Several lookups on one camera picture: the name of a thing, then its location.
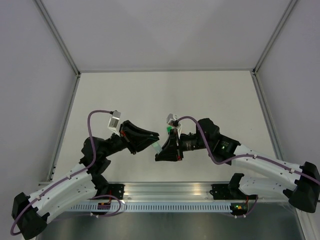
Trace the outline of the pale green highlighter pen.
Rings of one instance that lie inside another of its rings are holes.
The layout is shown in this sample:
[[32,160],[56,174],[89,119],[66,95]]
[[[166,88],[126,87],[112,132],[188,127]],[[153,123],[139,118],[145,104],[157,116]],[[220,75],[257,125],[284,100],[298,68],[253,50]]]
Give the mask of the pale green highlighter pen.
[[159,154],[162,151],[162,147],[160,145],[154,146],[153,148],[157,154]]

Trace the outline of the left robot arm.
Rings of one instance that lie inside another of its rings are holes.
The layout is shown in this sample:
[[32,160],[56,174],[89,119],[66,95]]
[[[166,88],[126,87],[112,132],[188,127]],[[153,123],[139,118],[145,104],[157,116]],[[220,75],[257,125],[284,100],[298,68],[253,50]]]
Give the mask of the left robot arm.
[[104,199],[109,193],[109,183],[102,175],[111,164],[107,158],[125,149],[135,155],[158,140],[157,132],[139,128],[129,120],[120,125],[118,134],[107,139],[88,137],[81,149],[83,157],[67,174],[40,190],[14,197],[13,227],[30,240],[73,205],[94,197]]

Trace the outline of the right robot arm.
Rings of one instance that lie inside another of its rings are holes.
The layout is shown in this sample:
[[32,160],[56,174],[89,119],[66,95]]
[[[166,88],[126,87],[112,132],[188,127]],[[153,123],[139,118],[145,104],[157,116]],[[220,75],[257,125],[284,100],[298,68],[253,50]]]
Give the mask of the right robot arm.
[[195,120],[195,133],[181,133],[180,119],[167,120],[172,128],[161,150],[155,155],[157,162],[178,162],[184,152],[205,149],[216,165],[227,164],[254,171],[261,178],[235,173],[228,184],[228,194],[235,199],[245,196],[285,198],[293,207],[315,213],[320,200],[320,173],[315,164],[306,161],[299,165],[271,158],[239,141],[220,133],[220,128],[209,118]]

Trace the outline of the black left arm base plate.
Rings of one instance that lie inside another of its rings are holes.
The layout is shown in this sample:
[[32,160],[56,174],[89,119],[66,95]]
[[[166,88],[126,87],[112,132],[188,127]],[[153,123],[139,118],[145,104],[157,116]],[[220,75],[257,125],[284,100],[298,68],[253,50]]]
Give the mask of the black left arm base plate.
[[122,200],[125,193],[125,185],[120,183],[111,183],[108,186],[107,193],[119,200]]

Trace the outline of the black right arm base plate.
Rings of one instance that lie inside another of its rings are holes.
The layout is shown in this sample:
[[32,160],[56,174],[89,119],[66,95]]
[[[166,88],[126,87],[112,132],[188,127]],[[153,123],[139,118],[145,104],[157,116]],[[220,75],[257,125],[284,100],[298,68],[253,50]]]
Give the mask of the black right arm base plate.
[[230,188],[226,183],[212,184],[209,193],[214,200],[255,200],[257,195],[247,195],[238,188]]

